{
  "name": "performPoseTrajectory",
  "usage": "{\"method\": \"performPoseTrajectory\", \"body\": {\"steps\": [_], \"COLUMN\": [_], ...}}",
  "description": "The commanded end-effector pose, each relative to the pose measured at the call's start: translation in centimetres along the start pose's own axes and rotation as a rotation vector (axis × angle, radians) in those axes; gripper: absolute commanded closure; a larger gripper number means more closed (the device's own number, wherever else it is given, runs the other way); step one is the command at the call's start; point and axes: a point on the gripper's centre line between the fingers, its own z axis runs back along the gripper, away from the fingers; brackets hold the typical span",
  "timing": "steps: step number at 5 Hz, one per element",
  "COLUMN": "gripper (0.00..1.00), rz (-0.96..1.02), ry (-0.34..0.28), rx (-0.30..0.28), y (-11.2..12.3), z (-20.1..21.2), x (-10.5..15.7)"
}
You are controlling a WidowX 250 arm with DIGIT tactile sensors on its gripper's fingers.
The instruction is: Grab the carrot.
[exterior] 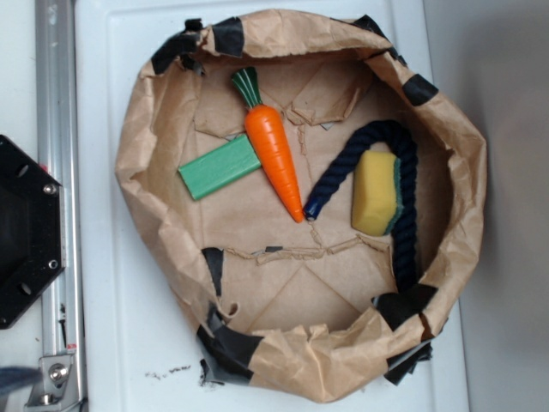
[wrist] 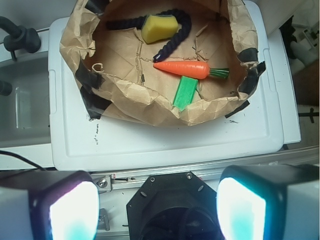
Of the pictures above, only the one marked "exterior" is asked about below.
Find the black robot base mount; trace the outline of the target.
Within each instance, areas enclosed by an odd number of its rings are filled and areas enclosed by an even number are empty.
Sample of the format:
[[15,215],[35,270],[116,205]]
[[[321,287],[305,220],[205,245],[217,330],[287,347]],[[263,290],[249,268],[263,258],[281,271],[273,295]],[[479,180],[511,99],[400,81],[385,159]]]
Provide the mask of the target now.
[[62,186],[1,136],[1,328],[12,327],[64,269]]

